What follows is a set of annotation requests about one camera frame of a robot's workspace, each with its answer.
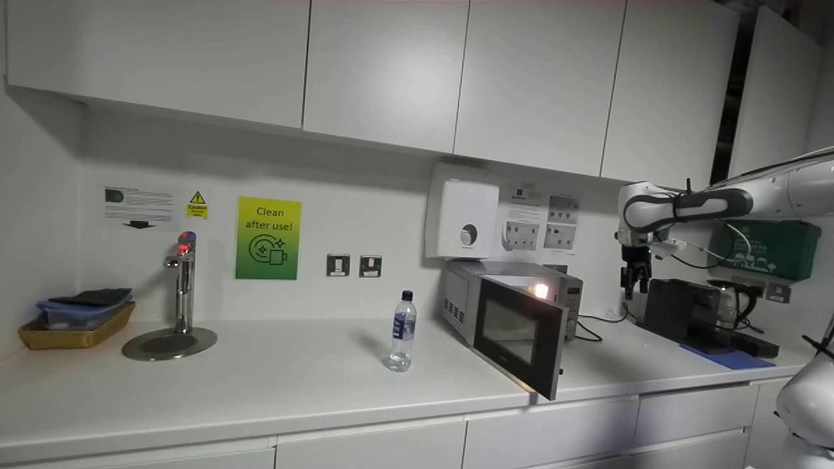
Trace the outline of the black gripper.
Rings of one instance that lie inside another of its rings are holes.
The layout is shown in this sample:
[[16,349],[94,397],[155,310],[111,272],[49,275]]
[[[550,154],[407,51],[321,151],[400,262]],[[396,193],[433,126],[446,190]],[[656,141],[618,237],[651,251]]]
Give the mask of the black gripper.
[[651,279],[651,255],[647,248],[623,248],[619,287],[624,296],[643,292]]

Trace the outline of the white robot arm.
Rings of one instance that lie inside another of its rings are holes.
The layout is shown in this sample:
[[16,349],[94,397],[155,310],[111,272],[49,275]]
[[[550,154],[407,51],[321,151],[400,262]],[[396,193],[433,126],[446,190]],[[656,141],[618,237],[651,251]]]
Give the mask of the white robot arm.
[[[704,190],[624,185],[618,194],[619,284],[632,293],[649,279],[649,250],[667,228],[686,222],[756,219],[799,222],[834,210],[834,147],[823,145],[787,162],[767,163]],[[787,469],[834,463],[834,350],[830,332],[808,337],[812,356],[776,393],[776,417],[787,427]]]

